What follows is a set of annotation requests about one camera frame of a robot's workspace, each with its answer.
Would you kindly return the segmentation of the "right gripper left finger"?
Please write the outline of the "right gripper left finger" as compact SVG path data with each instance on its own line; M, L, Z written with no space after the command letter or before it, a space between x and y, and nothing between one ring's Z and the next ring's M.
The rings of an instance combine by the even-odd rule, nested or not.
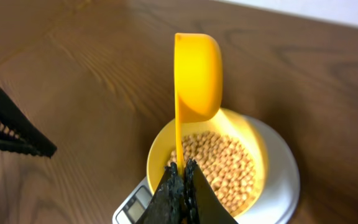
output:
M171 162L158 184L148 207L136 224L180 224L183 220L183 179L177 165Z

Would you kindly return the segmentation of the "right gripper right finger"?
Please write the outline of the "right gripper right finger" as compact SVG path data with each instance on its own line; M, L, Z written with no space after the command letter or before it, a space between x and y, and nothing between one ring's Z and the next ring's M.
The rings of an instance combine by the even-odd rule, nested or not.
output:
M201 168L192 159L185 167L184 203L187 223L237 224L221 205Z

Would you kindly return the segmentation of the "yellow plastic measuring scoop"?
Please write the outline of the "yellow plastic measuring scoop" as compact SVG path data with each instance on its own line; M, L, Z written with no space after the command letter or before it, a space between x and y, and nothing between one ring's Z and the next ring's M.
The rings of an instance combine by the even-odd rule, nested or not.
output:
M184 176L181 125L211 119L223 97L223 61L218 43L207 34L176 33L174 44L175 143Z

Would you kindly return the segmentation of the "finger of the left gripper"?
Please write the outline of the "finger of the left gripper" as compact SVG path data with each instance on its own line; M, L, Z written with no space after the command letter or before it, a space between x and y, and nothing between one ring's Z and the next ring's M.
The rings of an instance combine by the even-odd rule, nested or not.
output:
M0 151L52 157L56 150L0 88Z

